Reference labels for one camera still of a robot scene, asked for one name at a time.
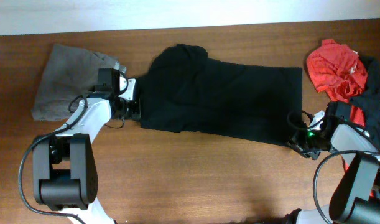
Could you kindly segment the black t-shirt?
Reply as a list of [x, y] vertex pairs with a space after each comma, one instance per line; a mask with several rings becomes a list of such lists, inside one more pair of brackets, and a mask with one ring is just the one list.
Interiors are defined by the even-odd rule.
[[302, 69], [222, 62], [203, 47], [178, 44], [139, 77], [141, 126], [217, 134], [279, 146], [302, 107]]

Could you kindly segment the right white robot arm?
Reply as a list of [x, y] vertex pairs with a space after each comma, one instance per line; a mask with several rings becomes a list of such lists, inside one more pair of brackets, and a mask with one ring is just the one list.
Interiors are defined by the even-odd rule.
[[[339, 125], [331, 138], [337, 150], [319, 163], [313, 178], [314, 210], [294, 210], [281, 223], [380, 223], [380, 152], [367, 135], [347, 124]], [[322, 166], [335, 156], [348, 164], [330, 203], [321, 207], [317, 179]]]

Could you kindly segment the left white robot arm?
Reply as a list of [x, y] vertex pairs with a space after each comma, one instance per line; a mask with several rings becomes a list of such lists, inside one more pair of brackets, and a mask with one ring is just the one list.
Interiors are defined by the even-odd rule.
[[72, 223], [114, 223], [97, 198], [92, 142], [110, 120], [138, 118], [139, 105], [111, 92], [80, 95], [76, 101], [78, 107], [63, 126], [34, 140], [34, 198]]

